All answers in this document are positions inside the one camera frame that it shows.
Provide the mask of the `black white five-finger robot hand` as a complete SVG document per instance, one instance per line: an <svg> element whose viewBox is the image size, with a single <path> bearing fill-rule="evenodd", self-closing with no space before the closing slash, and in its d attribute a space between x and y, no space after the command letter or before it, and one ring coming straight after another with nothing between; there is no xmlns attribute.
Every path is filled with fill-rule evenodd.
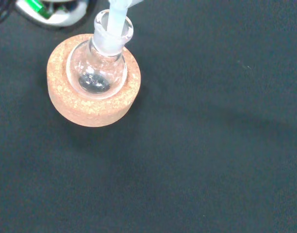
<svg viewBox="0 0 297 233"><path fill-rule="evenodd" d="M12 12L48 29L71 27L92 8L91 0L0 0L0 24Z"/></svg>

